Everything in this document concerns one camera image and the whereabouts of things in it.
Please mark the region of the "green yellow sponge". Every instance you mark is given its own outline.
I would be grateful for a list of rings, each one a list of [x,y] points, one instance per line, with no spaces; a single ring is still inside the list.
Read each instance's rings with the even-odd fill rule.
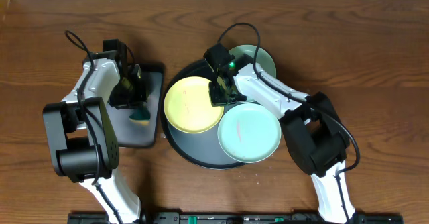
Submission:
[[[138,107],[135,111],[129,116],[129,119],[140,125],[149,125],[151,114],[146,107]]]

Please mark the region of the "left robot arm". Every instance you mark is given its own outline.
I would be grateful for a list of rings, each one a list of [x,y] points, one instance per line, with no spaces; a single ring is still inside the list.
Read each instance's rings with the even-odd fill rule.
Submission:
[[[141,202],[118,170],[119,142],[107,107],[139,109],[147,98],[140,67],[128,64],[129,47],[105,40],[88,52],[73,90],[42,113],[54,171],[87,189],[110,223],[136,223]]]

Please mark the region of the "mint green plate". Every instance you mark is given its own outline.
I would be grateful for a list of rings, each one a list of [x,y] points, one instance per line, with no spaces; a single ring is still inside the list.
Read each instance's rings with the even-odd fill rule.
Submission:
[[[235,57],[235,60],[238,60],[244,54],[250,57],[254,57],[255,50],[256,50],[256,46],[246,44],[246,45],[240,45],[240,46],[235,46],[234,48],[231,48],[229,50],[229,54],[233,55]],[[264,71],[266,71],[269,75],[271,75],[274,78],[277,77],[275,62],[271,57],[271,55],[263,48],[259,48],[258,50],[257,63],[259,63],[261,67],[264,69]]]
[[[223,115],[217,135],[226,155],[238,162],[256,163],[275,152],[282,131],[276,116],[265,107],[245,103]]]

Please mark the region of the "yellow plate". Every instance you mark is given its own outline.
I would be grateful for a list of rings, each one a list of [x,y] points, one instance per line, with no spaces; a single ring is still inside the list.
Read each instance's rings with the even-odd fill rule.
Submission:
[[[190,76],[175,82],[164,98],[168,123],[184,133],[203,133],[221,119],[224,107],[213,107],[209,95],[209,79]]]

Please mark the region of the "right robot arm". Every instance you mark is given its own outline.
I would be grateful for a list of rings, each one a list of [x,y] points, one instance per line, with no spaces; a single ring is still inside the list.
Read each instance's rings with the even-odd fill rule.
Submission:
[[[345,183],[346,149],[357,143],[341,123],[330,99],[288,87],[267,73],[255,57],[236,59],[220,43],[204,53],[214,72],[209,84],[212,105],[251,98],[274,114],[294,163],[313,181],[318,213],[327,223],[352,223],[352,206]]]

